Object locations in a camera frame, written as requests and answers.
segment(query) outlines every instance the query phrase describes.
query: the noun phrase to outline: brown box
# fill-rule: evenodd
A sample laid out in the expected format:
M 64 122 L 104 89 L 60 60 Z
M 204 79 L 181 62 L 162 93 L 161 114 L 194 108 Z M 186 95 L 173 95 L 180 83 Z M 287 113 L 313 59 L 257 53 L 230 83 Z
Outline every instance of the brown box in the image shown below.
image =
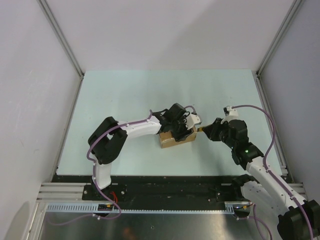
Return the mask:
M 170 131 L 159 133 L 159 140 L 162 149 L 169 148 L 175 145 L 184 144 L 188 142 L 192 142 L 196 139 L 197 136 L 197 129 L 193 127 L 193 133 L 189 135 L 184 141 L 176 142 L 175 139 L 172 137 Z

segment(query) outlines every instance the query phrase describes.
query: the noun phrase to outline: white wall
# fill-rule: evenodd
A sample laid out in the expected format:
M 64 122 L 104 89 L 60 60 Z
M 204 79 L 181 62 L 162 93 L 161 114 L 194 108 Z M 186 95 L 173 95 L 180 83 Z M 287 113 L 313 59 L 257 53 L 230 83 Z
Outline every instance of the white wall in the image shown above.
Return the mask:
M 295 179 L 320 203 L 320 1 L 307 0 L 262 74 Z
M 256 70 L 293 0 L 48 0 L 83 70 Z
M 0 30 L 0 239 L 18 240 L 52 171 L 79 77 L 36 0 L 2 1 Z

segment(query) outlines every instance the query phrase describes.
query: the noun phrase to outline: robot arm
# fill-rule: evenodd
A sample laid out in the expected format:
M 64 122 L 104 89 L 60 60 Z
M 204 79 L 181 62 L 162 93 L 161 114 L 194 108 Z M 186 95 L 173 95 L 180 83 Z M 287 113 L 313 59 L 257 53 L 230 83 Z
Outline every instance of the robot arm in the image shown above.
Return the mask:
M 214 142 L 223 142 L 231 149 L 235 164 L 250 173 L 235 179 L 238 195 L 257 204 L 269 216 L 278 217 L 278 232 L 284 240 L 310 239 L 308 218 L 313 236 L 320 235 L 320 206 L 292 189 L 275 171 L 264 166 L 264 154 L 248 138 L 247 125 L 238 119 L 236 109 L 224 108 L 225 118 L 217 118 L 213 124 L 201 127 Z M 306 216 L 299 208 L 302 206 Z
M 90 153 L 95 160 L 93 178 L 97 187 L 111 184 L 112 162 L 118 157 L 127 139 L 171 131 L 176 142 L 184 141 L 193 133 L 193 126 L 201 124 L 195 111 L 189 112 L 175 103 L 170 109 L 152 112 L 147 119 L 132 122 L 116 121 L 107 117 L 88 139 Z

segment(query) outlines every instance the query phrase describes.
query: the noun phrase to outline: light blue table surface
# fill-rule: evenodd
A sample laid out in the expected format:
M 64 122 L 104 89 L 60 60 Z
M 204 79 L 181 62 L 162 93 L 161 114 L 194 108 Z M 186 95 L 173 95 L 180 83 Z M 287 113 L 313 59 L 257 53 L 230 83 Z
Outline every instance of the light blue table surface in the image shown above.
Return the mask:
M 58 175 L 92 175 L 87 160 L 88 138 L 107 117 L 117 121 L 144 119 L 149 110 L 172 104 L 193 105 L 202 125 L 224 117 L 225 106 L 251 104 L 261 107 L 251 70 L 128 70 L 87 71 L 76 103 Z M 271 135 L 263 113 L 241 108 L 239 116 L 248 126 L 248 136 L 264 153 Z M 274 149 L 268 162 L 280 174 Z M 158 135 L 146 135 L 125 142 L 112 163 L 112 175 L 143 176 L 225 176 L 242 175 L 231 150 L 198 133 L 196 140 L 161 149 Z

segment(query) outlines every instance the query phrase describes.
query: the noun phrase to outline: reflective metal surface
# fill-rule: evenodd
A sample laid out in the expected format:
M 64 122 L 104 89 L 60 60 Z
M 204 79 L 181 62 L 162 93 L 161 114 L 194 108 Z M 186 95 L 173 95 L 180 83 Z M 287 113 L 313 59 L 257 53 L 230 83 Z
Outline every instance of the reflective metal surface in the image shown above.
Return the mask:
M 62 223 L 83 213 L 48 212 Z M 64 226 L 43 222 L 40 240 L 256 240 L 252 220 L 237 221 L 226 214 L 123 214 L 114 220 L 91 216 Z

